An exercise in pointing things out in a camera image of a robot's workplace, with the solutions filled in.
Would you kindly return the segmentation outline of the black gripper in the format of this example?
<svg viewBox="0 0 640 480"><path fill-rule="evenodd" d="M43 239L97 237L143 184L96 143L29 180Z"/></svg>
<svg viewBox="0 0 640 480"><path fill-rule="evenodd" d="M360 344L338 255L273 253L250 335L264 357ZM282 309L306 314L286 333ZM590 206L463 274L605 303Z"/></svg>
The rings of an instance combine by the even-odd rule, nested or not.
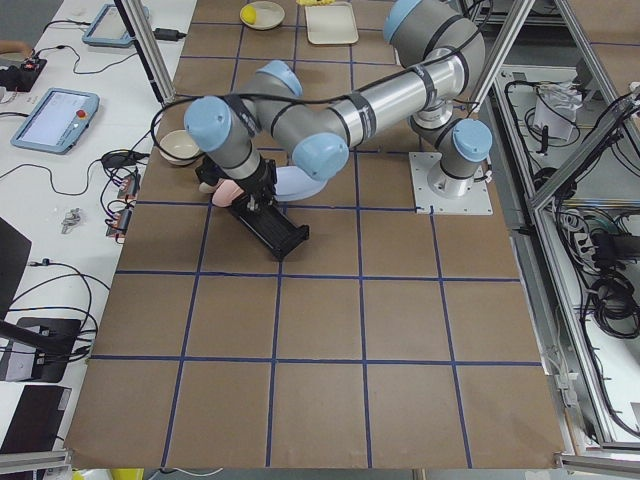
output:
<svg viewBox="0 0 640 480"><path fill-rule="evenodd" d="M247 180L245 191L249 195L247 209L259 212L275 201L277 184L276 163L273 159L261 158L256 172Z"/></svg>

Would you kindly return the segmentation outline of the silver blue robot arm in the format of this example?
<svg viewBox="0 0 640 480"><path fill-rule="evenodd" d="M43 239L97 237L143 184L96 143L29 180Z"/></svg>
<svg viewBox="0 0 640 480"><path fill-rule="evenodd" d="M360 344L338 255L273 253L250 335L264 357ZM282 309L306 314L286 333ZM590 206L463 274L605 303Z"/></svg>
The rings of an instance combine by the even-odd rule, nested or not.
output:
<svg viewBox="0 0 640 480"><path fill-rule="evenodd" d="M289 66L273 60L225 97L205 96L184 127L199 149L249 197L249 206L305 199L347 163L351 148L402 120L432 145L458 151L449 128L455 98L479 80L479 27L441 1L397 1L383 36L401 71L314 110Z"/></svg>

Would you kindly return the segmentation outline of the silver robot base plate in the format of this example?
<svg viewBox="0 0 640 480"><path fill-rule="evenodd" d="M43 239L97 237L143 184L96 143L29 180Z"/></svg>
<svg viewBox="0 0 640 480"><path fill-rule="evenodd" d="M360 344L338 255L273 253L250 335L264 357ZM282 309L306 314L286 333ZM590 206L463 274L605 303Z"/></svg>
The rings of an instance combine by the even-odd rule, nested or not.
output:
<svg viewBox="0 0 640 480"><path fill-rule="evenodd" d="M418 214L488 216L493 214L485 181L478 166L467 179L448 177L441 168L439 152L410 152L410 173L415 211Z"/></svg>

